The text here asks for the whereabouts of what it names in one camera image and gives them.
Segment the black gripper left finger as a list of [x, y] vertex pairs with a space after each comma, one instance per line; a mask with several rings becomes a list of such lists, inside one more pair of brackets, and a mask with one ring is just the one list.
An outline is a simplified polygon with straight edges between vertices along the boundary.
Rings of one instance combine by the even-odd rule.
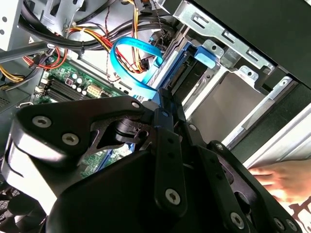
[[180, 103], [165, 89], [151, 101], [130, 96], [37, 104], [19, 110], [7, 144], [7, 182], [49, 214], [60, 194], [80, 180], [82, 160], [135, 144], [155, 156], [153, 198], [179, 213], [186, 194], [180, 137]]

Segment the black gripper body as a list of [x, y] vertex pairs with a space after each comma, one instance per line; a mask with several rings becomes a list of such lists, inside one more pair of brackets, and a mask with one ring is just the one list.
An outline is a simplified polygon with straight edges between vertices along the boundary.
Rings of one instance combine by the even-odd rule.
[[158, 207], [153, 198], [155, 167], [154, 155], [135, 150], [74, 184], [54, 204], [46, 232], [209, 233], [195, 205], [188, 203], [187, 188], [179, 213]]

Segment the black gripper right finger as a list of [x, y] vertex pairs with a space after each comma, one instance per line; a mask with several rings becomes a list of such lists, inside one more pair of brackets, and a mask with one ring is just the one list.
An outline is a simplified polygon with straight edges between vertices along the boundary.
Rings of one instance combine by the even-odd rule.
[[287, 211], [219, 141], [206, 143], [172, 97], [174, 129], [181, 137], [187, 198], [203, 229], [212, 233], [299, 233]]

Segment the person's hand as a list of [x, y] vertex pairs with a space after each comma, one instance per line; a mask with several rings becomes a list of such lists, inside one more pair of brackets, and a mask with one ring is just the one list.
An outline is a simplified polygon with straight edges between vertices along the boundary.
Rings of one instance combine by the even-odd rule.
[[311, 161], [284, 161], [248, 170], [274, 198], [301, 204], [311, 196]]

